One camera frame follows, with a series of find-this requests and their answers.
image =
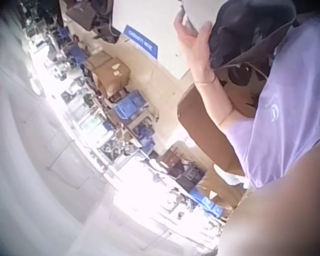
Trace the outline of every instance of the blue sign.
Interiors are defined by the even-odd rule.
[[[129,25],[126,26],[123,32],[127,37],[140,45],[145,51],[152,55],[155,59],[158,58],[158,46],[145,37],[143,34],[139,33]]]

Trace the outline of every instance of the purple shirt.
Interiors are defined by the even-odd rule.
[[[255,118],[237,121],[226,136],[257,188],[282,177],[320,140],[320,17],[289,31]]]

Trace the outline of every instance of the tiled floor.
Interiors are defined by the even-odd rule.
[[[70,19],[67,19],[67,25],[71,33],[77,34],[91,52],[104,50],[113,57],[119,57],[130,67],[129,87],[138,89],[159,115],[154,137],[158,153],[163,153],[177,141],[178,137],[183,136],[185,131],[177,118],[177,104],[193,83],[190,72],[179,81],[123,35],[115,45],[112,45],[101,39],[92,39],[91,32],[84,30]],[[189,150],[184,143],[179,143],[179,146],[188,158],[192,158],[202,166],[211,167],[212,162],[196,146]]]

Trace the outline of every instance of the shirt logo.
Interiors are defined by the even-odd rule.
[[[271,121],[274,122],[278,119],[279,117],[279,108],[277,104],[272,104],[271,108],[270,108],[270,112],[271,112]]]

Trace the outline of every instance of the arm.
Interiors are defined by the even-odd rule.
[[[233,106],[210,67],[209,36],[212,24],[207,22],[195,35],[182,24],[184,11],[180,11],[174,21],[178,33],[179,44],[186,56],[195,85],[201,94],[204,105],[211,120],[225,133],[234,121],[247,119],[233,109]]]

